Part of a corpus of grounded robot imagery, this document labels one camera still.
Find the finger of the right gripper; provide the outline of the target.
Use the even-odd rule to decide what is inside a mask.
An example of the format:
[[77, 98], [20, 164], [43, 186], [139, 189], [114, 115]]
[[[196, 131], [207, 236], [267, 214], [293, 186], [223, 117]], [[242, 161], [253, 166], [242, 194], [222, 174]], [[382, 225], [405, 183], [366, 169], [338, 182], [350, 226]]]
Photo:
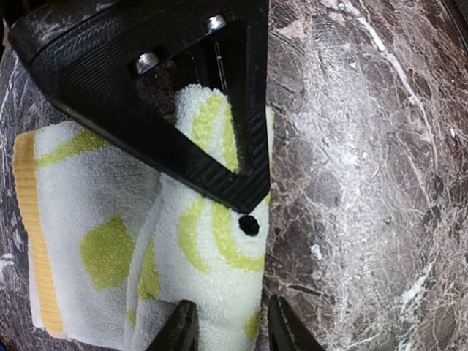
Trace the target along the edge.
[[[271, 188], [268, 11], [267, 1], [9, 1], [8, 40], [55, 109], [247, 214]], [[191, 83], [227, 97], [239, 170], [167, 121]]]

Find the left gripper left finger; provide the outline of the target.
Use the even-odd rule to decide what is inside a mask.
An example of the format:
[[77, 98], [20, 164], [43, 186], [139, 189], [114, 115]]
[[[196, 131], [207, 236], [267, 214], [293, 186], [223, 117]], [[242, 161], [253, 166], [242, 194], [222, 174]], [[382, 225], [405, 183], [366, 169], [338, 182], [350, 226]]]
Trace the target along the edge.
[[182, 300], [146, 351], [197, 351], [198, 331], [196, 304]]

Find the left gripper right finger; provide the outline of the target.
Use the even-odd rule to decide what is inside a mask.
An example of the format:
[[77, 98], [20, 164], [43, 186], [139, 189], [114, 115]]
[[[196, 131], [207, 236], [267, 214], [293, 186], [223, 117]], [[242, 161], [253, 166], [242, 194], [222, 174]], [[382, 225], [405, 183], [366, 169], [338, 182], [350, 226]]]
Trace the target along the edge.
[[272, 295], [268, 304], [268, 338], [274, 351], [325, 351], [285, 298]]

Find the yellow green patterned towel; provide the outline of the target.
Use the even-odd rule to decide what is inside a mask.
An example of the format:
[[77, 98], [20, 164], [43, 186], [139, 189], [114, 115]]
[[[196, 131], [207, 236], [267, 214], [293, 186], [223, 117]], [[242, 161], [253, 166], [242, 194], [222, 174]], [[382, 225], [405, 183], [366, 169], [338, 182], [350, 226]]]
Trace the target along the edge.
[[253, 350], [268, 195], [240, 214], [66, 121], [15, 139], [33, 324], [55, 338], [145, 350], [187, 299], [200, 350]]

